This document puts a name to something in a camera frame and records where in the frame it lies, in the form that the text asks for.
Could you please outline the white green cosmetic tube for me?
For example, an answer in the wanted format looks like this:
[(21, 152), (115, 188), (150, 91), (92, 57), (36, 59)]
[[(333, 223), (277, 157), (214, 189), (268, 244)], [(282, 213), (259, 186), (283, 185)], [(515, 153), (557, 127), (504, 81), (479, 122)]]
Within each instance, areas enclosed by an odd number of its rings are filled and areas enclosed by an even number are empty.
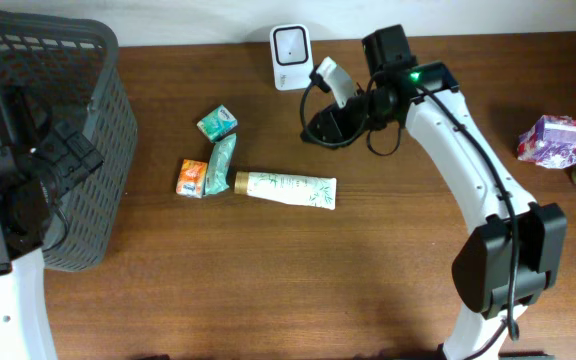
[(234, 192), (287, 205), (336, 208), (336, 178), (238, 171)]

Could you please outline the teal wet wipes pack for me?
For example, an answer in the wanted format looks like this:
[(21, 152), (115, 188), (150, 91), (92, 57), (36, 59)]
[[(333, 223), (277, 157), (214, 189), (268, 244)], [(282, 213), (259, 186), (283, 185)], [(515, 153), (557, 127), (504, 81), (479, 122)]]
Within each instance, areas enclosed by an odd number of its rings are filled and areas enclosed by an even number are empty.
[(216, 195), (229, 188), (227, 176), (236, 142), (237, 135), (233, 133), (215, 144), (206, 173), (206, 195)]

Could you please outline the small teal tissue packet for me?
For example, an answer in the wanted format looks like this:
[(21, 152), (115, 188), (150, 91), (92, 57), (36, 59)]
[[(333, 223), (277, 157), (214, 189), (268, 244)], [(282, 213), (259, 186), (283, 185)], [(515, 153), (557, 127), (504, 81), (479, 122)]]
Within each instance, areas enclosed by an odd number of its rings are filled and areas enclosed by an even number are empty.
[(237, 125), (238, 120), (224, 105), (219, 105), (197, 123), (200, 132), (211, 143), (219, 141)]

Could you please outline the orange small box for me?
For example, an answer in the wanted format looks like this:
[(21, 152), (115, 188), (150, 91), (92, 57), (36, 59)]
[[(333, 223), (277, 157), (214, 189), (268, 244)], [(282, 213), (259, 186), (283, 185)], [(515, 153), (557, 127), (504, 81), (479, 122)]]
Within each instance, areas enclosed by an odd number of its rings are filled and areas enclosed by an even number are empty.
[(208, 164), (184, 159), (176, 183), (176, 193), (189, 198), (201, 198), (204, 194)]

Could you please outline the purple white sanitary pad pack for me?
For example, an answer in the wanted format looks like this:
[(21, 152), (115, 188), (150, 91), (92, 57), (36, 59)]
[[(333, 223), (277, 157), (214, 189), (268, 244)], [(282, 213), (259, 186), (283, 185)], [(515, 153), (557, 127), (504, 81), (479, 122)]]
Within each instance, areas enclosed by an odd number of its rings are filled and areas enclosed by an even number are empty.
[(543, 115), (519, 136), (517, 158), (547, 169), (576, 165), (576, 120), (569, 116)]

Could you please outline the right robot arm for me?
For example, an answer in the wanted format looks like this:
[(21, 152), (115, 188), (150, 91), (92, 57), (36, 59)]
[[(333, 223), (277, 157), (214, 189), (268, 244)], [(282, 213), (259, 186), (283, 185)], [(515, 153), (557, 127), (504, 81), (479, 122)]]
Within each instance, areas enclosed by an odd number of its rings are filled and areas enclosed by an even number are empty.
[(507, 171), (475, 124), (459, 83), (441, 62), (420, 64), (401, 26), (362, 42), (369, 67), (357, 87), (332, 59), (310, 86), (334, 103), (303, 118), (303, 141), (329, 149), (368, 138), (390, 123), (430, 156), (464, 218), (468, 239), (452, 264), (461, 310), (441, 359), (497, 359), (519, 337), (519, 317), (557, 280), (567, 220), (542, 205)]

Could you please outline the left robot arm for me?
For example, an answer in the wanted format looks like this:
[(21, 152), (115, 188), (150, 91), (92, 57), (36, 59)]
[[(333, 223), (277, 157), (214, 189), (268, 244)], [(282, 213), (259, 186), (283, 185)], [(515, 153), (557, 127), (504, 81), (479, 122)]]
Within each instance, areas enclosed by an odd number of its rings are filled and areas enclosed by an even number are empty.
[(0, 359), (54, 359), (44, 255), (63, 196), (102, 167), (95, 146), (31, 90), (0, 86)]

